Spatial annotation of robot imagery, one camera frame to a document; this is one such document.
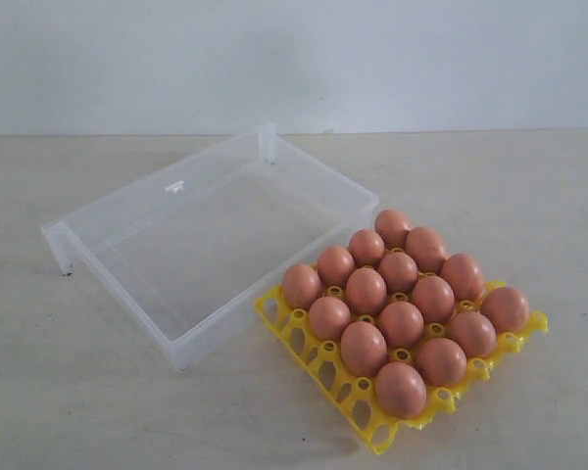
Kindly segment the brown egg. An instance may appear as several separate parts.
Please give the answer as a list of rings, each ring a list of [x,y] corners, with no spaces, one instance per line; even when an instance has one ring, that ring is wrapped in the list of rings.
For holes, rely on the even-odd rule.
[[[455,341],[468,358],[489,356],[497,344],[491,321],[479,311],[464,311],[452,318],[445,327],[447,337]]]
[[[424,320],[420,310],[409,302],[387,305],[379,314],[377,327],[389,348],[411,349],[424,333]]]
[[[371,229],[353,234],[348,250],[357,266],[378,266],[385,256],[385,244],[380,235]]]
[[[457,302],[479,298],[484,278],[479,262],[472,255],[451,255],[444,262],[440,276],[451,286]]]
[[[320,340],[339,341],[352,316],[342,300],[327,296],[313,302],[308,320],[311,330]]]
[[[374,392],[381,409],[397,419],[418,417],[427,402],[423,379],[404,362],[385,364],[376,376]]]
[[[416,370],[431,386],[457,385],[466,374],[466,366],[464,351],[448,338],[428,340],[418,350],[415,359]]]
[[[403,212],[393,209],[380,211],[374,222],[374,230],[388,250],[404,249],[412,227],[411,221]]]
[[[518,288],[501,287],[489,293],[480,306],[480,312],[489,319],[497,333],[520,331],[526,324],[530,306],[525,294]]]
[[[425,323],[444,324],[455,309],[454,292],[450,284],[439,276],[419,279],[412,290],[411,301],[421,312]]]
[[[318,273],[305,263],[290,266],[283,276],[281,287],[290,308],[309,309],[323,291]]]
[[[374,377],[388,361],[383,335],[364,321],[353,322],[344,330],[340,352],[346,368],[356,377]]]
[[[318,275],[325,286],[344,288],[355,270],[351,253],[339,245],[326,247],[317,262]]]
[[[418,281],[416,262],[405,253],[387,254],[378,267],[390,294],[409,294]]]
[[[406,238],[406,253],[421,272],[438,274],[448,258],[447,246],[441,235],[431,227],[417,226]]]
[[[345,297],[347,305],[355,314],[377,316],[386,303],[386,283],[376,270],[360,267],[349,277]]]

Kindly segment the clear plastic bin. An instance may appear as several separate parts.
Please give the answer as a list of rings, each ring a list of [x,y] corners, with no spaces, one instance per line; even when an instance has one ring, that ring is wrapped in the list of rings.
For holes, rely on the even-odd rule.
[[[267,123],[42,231],[63,273],[85,264],[184,371],[243,331],[288,267],[368,227],[378,202]]]

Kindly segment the yellow plastic egg tray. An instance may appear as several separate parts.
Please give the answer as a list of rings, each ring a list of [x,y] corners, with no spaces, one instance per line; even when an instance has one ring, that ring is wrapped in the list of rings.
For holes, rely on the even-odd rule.
[[[424,322],[424,333],[420,341],[411,349],[392,349],[386,343],[387,363],[398,361],[412,366],[423,379],[427,391],[425,409],[418,417],[397,419],[386,414],[379,406],[374,392],[377,375],[374,377],[356,377],[351,374],[341,358],[341,338],[339,341],[320,340],[310,328],[309,309],[290,308],[283,297],[281,284],[282,282],[270,288],[256,300],[256,312],[264,320],[274,337],[290,352],[298,365],[318,384],[326,399],[341,412],[364,443],[376,453],[383,453],[391,446],[400,426],[422,428],[430,423],[437,413],[442,411],[454,412],[457,400],[469,390],[474,381],[487,380],[491,370],[502,361],[506,354],[519,352],[523,344],[535,331],[543,331],[548,327],[548,318],[544,312],[530,310],[529,318],[520,331],[516,333],[496,332],[496,349],[489,356],[484,358],[468,358],[466,356],[466,373],[457,385],[442,387],[426,384],[415,367],[417,352],[423,344],[433,338],[448,338],[445,327],[452,318],[464,311],[480,312],[480,306],[489,293],[501,287],[509,287],[501,281],[484,281],[481,294],[477,300],[457,302],[455,299],[453,315],[446,323]],[[346,286],[344,288],[325,286],[322,281],[321,284],[323,287],[321,297],[335,297],[347,305]],[[411,293],[396,292],[390,294],[387,290],[384,307],[395,302],[413,304]],[[351,323],[364,321],[374,325],[379,330],[376,323],[379,315],[357,315],[351,309],[350,312],[352,316]]]

